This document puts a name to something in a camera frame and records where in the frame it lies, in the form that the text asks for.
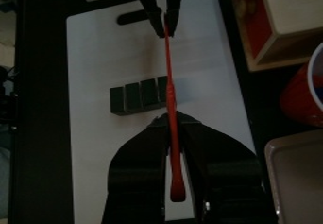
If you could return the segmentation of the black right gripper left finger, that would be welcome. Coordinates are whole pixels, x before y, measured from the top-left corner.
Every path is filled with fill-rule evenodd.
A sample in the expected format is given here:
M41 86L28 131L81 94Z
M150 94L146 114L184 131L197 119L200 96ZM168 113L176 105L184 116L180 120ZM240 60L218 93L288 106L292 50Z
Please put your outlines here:
M118 148L108 167L101 224L164 224L168 129L162 114Z

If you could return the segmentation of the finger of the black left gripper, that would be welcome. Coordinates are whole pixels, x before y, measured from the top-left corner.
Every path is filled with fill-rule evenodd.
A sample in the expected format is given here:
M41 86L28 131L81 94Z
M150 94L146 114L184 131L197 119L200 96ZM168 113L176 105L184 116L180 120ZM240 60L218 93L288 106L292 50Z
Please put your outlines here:
M168 35L173 36L180 11L181 0L166 0L166 24L168 24Z
M156 5L156 0L140 0L144 11L149 18L149 23L153 28L154 34L158 38L165 37L164 26L161 22L161 8Z

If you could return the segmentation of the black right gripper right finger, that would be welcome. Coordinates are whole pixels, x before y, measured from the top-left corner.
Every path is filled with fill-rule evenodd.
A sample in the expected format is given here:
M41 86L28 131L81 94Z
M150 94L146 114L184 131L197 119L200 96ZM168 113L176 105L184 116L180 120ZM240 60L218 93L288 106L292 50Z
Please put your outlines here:
M277 224L254 153L184 113L177 125L196 224Z

